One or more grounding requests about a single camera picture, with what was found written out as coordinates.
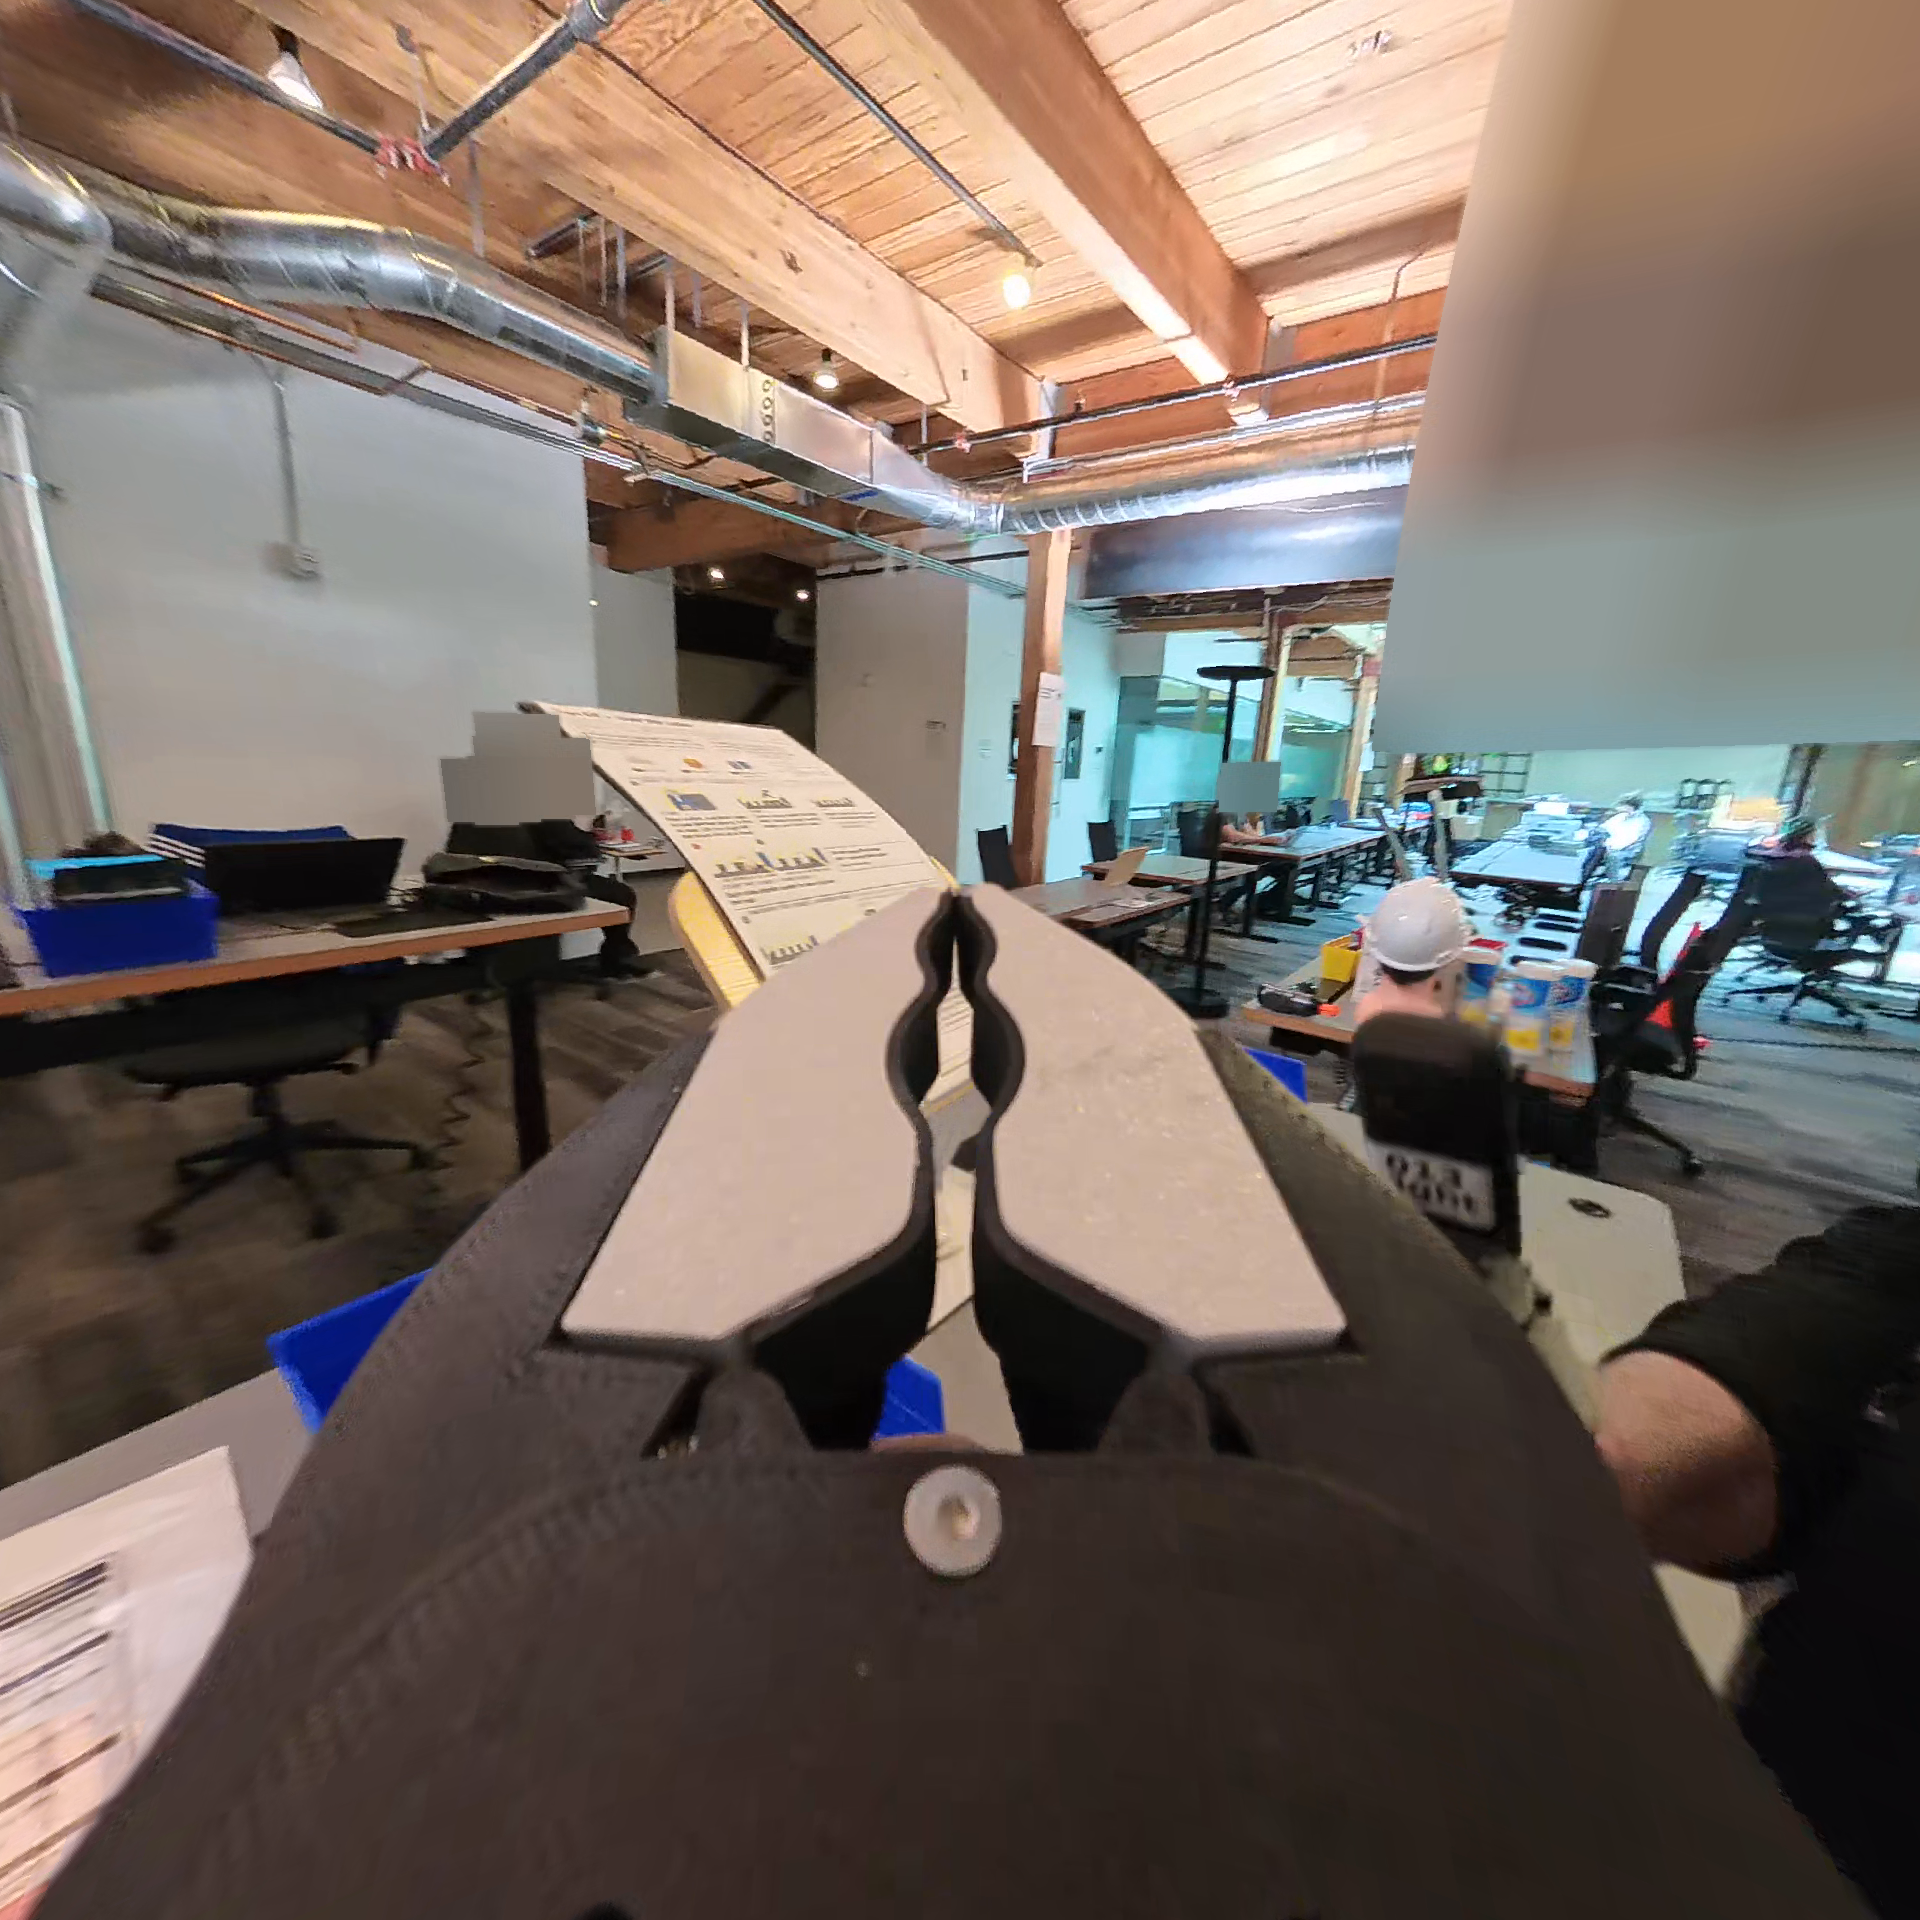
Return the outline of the printed instruction sheet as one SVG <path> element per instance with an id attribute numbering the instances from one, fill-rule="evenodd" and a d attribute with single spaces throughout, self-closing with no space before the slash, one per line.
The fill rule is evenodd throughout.
<path id="1" fill-rule="evenodd" d="M 775 727 L 524 704 L 586 740 L 594 772 L 706 889 L 756 976 L 952 878 L 851 779 Z"/>

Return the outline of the black bag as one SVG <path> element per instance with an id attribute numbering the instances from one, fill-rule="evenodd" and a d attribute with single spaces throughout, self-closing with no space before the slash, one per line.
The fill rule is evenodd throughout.
<path id="1" fill-rule="evenodd" d="M 434 852 L 423 864 L 416 906 L 462 921 L 573 915 L 587 908 L 587 891 L 578 873 L 546 859 Z"/>

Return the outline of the black mesh office chair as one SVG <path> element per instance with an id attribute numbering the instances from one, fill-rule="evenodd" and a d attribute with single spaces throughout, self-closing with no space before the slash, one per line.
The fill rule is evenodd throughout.
<path id="1" fill-rule="evenodd" d="M 1863 1035 L 1864 1011 L 1850 999 L 1839 976 L 1868 962 L 1883 976 L 1906 923 L 1852 896 L 1822 864 L 1818 842 L 1818 817 L 1802 809 L 1772 842 L 1748 852 L 1735 889 L 1743 937 L 1758 943 L 1765 962 L 1792 979 L 1733 988 L 1726 1002 L 1783 996 L 1781 1024 L 1789 1024 L 1802 1003 L 1814 1002 Z"/>

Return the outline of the long wooden desk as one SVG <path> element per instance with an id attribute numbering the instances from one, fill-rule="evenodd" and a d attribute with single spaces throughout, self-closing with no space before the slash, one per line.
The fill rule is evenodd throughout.
<path id="1" fill-rule="evenodd" d="M 1044 881 L 1013 889 L 1013 899 L 1044 921 L 1117 955 L 1131 970 L 1146 966 L 1150 937 L 1173 921 L 1187 921 L 1192 888 L 1135 878 L 1109 883 L 1104 878 Z"/>

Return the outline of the wooden document board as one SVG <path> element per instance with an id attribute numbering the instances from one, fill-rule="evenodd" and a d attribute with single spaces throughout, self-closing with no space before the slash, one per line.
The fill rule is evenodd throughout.
<path id="1" fill-rule="evenodd" d="M 752 954 L 735 937 L 730 920 L 696 873 L 686 871 L 674 883 L 668 899 L 668 918 L 700 982 L 706 985 L 712 1006 L 723 1016 L 756 992 L 760 975 Z M 971 1034 L 974 1018 L 968 1003 L 965 995 L 952 991 L 946 995 L 939 1014 L 939 1070 L 922 1103 L 925 1114 L 936 1114 L 959 1096 L 974 1091 Z"/>

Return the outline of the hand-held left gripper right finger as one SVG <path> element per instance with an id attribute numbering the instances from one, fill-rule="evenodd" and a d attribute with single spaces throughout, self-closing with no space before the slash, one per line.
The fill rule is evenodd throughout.
<path id="1" fill-rule="evenodd" d="M 997 888 L 959 896 L 974 1311 L 1002 1358 L 1328 1353 L 1347 1316 L 1192 1022 Z"/>

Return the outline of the white printed paper sheet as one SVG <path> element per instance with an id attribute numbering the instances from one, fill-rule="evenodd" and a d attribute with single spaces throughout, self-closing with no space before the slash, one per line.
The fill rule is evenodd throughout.
<path id="1" fill-rule="evenodd" d="M 252 1567 L 226 1448 L 3 1544 L 3 1916 L 32 1916 L 152 1750 Z"/>

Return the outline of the wooden support post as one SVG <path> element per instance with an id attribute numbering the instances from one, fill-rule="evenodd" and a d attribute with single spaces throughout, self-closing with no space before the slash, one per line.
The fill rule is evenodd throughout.
<path id="1" fill-rule="evenodd" d="M 1046 878 L 1054 772 L 1066 731 L 1066 611 L 1071 535 L 1027 540 L 1022 686 L 1013 802 L 1015 884 Z"/>

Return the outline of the black and red office chair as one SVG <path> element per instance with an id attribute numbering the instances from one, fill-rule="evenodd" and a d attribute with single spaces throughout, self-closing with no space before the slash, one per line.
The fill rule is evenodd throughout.
<path id="1" fill-rule="evenodd" d="M 1663 966 L 1663 948 L 1706 884 L 1703 875 L 1683 871 L 1647 921 L 1637 962 L 1600 976 L 1590 999 L 1595 1140 L 1611 1134 L 1652 1140 L 1674 1154 L 1686 1182 L 1703 1175 L 1706 1161 L 1688 1143 L 1642 1114 L 1637 1086 L 1650 1080 L 1684 1086 L 1695 1080 L 1701 1059 L 1695 1006 L 1715 962 L 1693 961 L 1699 931 L 1688 932 L 1670 968 Z"/>

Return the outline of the metal air duct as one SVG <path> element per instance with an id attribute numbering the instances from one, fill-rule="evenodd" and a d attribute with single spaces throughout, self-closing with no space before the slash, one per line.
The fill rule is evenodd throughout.
<path id="1" fill-rule="evenodd" d="M 110 270 L 180 280 L 204 297 L 314 304 L 437 323 L 619 400 L 626 420 L 779 484 L 959 538 L 1042 538 L 1207 513 L 1318 511 L 1410 481 L 1420 395 L 1287 417 L 1259 430 L 1131 449 L 1071 472 L 965 484 L 876 424 L 743 368 L 686 332 L 628 338 L 414 232 L 215 209 L 68 172 L 5 143 L 5 226 Z"/>

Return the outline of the black laptop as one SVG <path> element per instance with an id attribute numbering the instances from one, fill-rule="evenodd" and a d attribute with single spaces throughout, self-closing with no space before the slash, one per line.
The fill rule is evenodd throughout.
<path id="1" fill-rule="evenodd" d="M 213 847 L 205 888 L 228 920 L 285 920 L 391 899 L 400 836 L 256 839 Z"/>

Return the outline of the person's right hand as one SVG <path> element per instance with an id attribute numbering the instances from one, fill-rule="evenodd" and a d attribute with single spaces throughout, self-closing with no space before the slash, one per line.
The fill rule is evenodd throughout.
<path id="1" fill-rule="evenodd" d="M 1662 1353 L 1607 1361 L 1595 1449 L 1660 1567 L 1727 1578 L 1768 1555 L 1781 1466 L 1759 1422 L 1722 1384 Z"/>

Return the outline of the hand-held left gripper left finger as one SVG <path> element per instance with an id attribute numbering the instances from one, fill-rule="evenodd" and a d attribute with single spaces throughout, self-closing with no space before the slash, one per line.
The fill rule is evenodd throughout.
<path id="1" fill-rule="evenodd" d="M 956 908 L 943 888 L 902 896 L 723 1018 L 564 1338 L 684 1358 L 902 1358 L 922 1340 L 936 1276 L 923 1103 Z"/>

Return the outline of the white hard hat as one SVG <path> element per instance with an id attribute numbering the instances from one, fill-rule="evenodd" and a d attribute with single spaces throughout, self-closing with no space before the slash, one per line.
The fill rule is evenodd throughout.
<path id="1" fill-rule="evenodd" d="M 1396 976 L 1431 976 L 1450 970 L 1476 940 L 1458 891 L 1432 875 L 1400 881 L 1366 920 L 1360 958 Z"/>

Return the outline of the person's right forearm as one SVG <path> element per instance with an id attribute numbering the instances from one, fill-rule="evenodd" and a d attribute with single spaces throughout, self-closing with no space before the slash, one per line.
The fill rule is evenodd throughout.
<path id="1" fill-rule="evenodd" d="M 1868 1208 L 1614 1350 L 1715 1379 L 1781 1466 L 1735 1715 L 1877 1916 L 1918 1916 L 1918 1215 Z"/>

